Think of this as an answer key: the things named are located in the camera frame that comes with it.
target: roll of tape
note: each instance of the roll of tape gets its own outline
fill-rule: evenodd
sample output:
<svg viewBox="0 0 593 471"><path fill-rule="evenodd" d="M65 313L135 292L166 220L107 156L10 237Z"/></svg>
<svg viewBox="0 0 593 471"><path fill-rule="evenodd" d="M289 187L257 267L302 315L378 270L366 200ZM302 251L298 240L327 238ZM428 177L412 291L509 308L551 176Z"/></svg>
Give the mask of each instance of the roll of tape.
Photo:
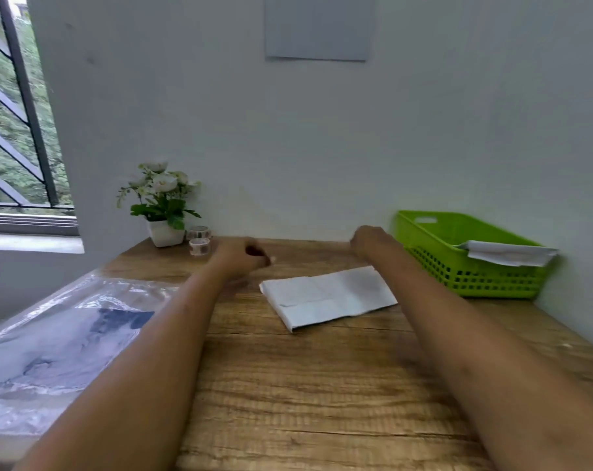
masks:
<svg viewBox="0 0 593 471"><path fill-rule="evenodd" d="M208 238L194 238L190 240L190 254L192 256L205 256L210 250Z"/></svg>
<svg viewBox="0 0 593 471"><path fill-rule="evenodd" d="M189 240L193 240L195 238L211 239L212 230L207 228L207 226L193 226L188 230L187 235L185 237Z"/></svg>

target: human arm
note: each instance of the human arm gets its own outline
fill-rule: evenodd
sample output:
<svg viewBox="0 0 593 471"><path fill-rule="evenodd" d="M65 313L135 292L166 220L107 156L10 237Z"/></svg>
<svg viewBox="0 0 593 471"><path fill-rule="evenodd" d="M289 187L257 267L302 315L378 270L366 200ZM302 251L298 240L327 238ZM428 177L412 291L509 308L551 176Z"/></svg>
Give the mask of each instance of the human arm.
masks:
<svg viewBox="0 0 593 471"><path fill-rule="evenodd" d="M252 239L227 239L68 407L18 471L158 471L176 459L214 304L231 279L269 265Z"/></svg>
<svg viewBox="0 0 593 471"><path fill-rule="evenodd" d="M429 277L384 230L355 253L384 278L501 471L593 471L593 398L549 359Z"/></svg>

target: plastic bag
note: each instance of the plastic bag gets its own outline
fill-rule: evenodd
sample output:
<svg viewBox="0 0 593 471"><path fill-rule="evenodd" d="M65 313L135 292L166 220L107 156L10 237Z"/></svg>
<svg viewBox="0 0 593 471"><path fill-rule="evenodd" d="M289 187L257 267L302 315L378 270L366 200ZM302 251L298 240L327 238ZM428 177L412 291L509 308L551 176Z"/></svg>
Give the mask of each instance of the plastic bag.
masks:
<svg viewBox="0 0 593 471"><path fill-rule="evenodd" d="M0 325L0 434L41 435L177 287L91 274Z"/></svg>

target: right arm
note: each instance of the right arm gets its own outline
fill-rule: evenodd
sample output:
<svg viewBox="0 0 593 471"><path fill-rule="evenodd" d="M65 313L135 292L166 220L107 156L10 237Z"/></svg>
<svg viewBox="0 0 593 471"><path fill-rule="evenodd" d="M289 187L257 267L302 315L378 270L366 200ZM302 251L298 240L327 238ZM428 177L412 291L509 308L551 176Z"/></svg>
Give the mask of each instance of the right arm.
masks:
<svg viewBox="0 0 593 471"><path fill-rule="evenodd" d="M593 398L549 359L427 275L381 228L357 255L384 278L502 471L593 471Z"/></svg>

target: left hand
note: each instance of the left hand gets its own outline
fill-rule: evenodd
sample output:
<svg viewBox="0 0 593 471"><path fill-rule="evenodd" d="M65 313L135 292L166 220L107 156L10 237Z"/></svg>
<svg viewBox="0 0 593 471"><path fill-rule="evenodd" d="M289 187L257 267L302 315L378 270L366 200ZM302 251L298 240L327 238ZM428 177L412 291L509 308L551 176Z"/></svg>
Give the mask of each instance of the left hand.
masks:
<svg viewBox="0 0 593 471"><path fill-rule="evenodd" d="M266 252L254 238L224 238L219 240L218 248L207 263L225 281L246 276L256 269L265 268L272 263Z"/></svg>

